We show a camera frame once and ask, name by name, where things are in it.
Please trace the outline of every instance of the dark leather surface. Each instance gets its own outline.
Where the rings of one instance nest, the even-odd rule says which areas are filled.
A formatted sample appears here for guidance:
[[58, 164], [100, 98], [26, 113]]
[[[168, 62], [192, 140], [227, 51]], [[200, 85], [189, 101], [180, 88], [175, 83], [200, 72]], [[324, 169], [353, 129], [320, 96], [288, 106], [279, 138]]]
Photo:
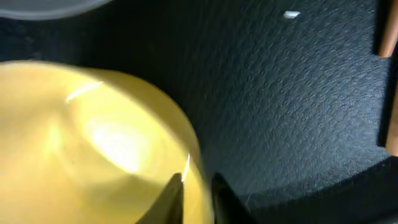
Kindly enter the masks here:
[[[0, 60], [152, 82], [191, 119], [208, 175], [222, 173], [257, 211], [354, 185], [388, 158], [378, 145], [396, 72], [373, 54], [377, 9], [376, 0], [118, 0], [59, 21], [0, 19]], [[301, 15], [287, 20], [285, 10]]]
[[321, 192], [251, 212], [260, 223], [397, 223], [397, 169], [389, 158]]

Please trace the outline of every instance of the yellow bowl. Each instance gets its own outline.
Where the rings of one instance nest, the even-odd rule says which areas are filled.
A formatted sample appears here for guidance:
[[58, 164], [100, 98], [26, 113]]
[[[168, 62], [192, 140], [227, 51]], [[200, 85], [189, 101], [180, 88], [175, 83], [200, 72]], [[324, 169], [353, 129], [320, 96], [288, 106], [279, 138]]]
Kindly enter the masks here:
[[184, 223], [213, 223], [199, 145], [151, 84], [109, 70], [0, 63], [1, 223], [135, 223], [179, 172]]

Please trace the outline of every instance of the black object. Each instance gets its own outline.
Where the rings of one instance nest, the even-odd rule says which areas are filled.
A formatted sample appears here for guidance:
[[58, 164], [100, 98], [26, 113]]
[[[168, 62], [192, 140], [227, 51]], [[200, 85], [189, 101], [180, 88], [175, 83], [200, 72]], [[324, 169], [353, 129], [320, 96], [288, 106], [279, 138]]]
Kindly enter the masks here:
[[181, 174], [174, 174], [137, 224], [182, 224], [183, 196]]
[[[221, 174], [211, 181], [215, 224], [256, 224]], [[169, 180], [159, 198], [137, 224], [182, 224], [183, 184], [181, 174]]]
[[211, 181], [215, 224], [256, 224], [221, 174]]

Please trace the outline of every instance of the wooden stick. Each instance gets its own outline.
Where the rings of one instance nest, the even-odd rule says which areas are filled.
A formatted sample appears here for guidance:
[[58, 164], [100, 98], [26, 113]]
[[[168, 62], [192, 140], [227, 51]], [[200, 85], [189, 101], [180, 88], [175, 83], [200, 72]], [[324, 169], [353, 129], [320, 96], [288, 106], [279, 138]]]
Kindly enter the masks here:
[[396, 89], [394, 104], [392, 106], [386, 151], [393, 156], [398, 156], [398, 88]]
[[391, 57], [398, 40], [398, 0], [392, 3], [392, 9], [388, 18], [383, 41], [380, 47], [379, 56], [382, 58]]

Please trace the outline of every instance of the white speck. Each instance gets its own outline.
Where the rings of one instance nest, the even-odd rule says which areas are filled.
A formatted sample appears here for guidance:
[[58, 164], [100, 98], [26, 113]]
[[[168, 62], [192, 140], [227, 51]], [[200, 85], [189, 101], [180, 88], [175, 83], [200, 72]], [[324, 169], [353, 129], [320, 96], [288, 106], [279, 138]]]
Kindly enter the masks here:
[[294, 19], [298, 15], [300, 15], [300, 12], [298, 12], [298, 11], [285, 11], [285, 13], [284, 13], [284, 17], [286, 19]]

